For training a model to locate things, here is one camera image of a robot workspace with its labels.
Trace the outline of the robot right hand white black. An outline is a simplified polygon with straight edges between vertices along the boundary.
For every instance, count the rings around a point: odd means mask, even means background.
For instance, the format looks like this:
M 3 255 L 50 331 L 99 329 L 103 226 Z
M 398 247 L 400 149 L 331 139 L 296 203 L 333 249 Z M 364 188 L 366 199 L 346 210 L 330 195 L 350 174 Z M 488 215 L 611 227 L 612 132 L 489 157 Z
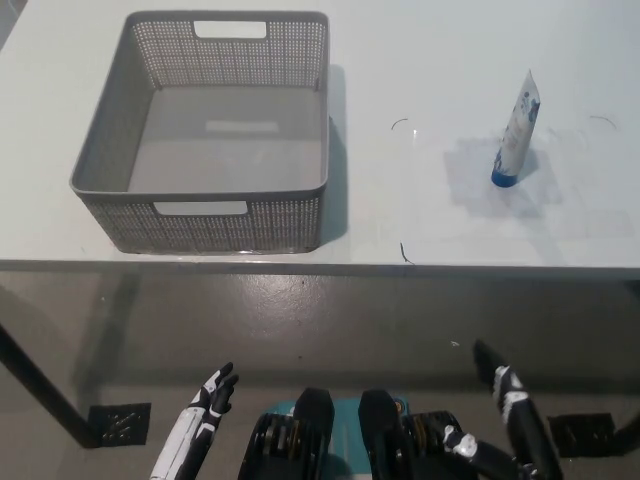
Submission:
M 473 346 L 480 381 L 499 410 L 511 454 L 449 423 L 439 427 L 445 454 L 488 479 L 562 479 L 564 474 L 538 410 L 514 368 L 482 340 Z

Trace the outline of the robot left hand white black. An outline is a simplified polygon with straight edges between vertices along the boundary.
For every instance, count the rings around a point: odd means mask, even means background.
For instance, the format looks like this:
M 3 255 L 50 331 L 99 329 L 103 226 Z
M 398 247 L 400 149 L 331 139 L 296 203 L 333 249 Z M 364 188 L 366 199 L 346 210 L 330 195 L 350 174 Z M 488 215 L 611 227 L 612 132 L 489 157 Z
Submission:
M 150 474 L 150 479 L 195 479 L 213 444 L 239 379 L 228 362 L 201 385 L 178 416 Z

